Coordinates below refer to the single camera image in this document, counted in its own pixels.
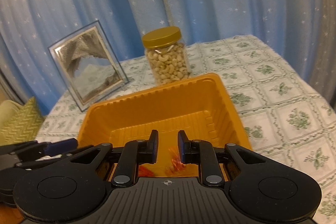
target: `zigzag patterned cushion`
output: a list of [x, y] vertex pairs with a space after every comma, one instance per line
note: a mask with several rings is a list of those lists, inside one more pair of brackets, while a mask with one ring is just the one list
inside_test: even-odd
[[34, 140], [43, 120], [35, 97], [30, 98], [22, 109], [4, 122], [0, 129], [0, 145]]

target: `plastic jar of cashews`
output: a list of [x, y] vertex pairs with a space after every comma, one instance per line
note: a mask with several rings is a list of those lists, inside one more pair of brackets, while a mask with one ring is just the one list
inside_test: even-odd
[[151, 31], [142, 37], [142, 43], [156, 85], [189, 77], [191, 69], [178, 27], [170, 26]]

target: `curtain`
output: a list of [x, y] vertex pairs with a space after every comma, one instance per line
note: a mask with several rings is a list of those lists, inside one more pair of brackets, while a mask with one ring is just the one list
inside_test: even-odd
[[20, 80], [11, 85], [35, 95], [48, 112], [65, 90], [50, 45], [98, 19], [122, 61], [143, 55], [143, 34], [175, 25], [187, 44], [253, 34], [330, 99], [336, 77], [324, 52], [329, 60], [336, 53], [335, 5], [335, 0], [0, 0], [0, 44], [8, 51], [0, 68], [7, 78], [4, 66], [17, 71]]

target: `cushion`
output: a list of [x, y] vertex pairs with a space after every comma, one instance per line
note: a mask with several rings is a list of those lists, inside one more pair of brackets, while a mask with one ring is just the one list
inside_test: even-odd
[[21, 105], [11, 100], [3, 101], [0, 104], [0, 128], [2, 128], [4, 122], [13, 117], [21, 108]]
[[0, 128], [0, 145], [34, 140], [43, 117], [36, 105], [35, 97], [28, 102]]

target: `metal screw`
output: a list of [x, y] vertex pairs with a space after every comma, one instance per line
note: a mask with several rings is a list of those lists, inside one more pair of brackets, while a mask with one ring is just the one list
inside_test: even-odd
[[120, 184], [124, 184], [124, 183], [127, 183], [127, 182], [129, 182], [131, 179], [128, 177], [128, 176], [126, 176], [126, 175], [118, 175], [118, 176], [116, 176], [115, 178], [114, 178], [114, 181], [116, 182], [116, 183], [120, 183]]
[[205, 180], [209, 183], [219, 183], [222, 181], [222, 178], [217, 175], [211, 175], [211, 176], [207, 176]]

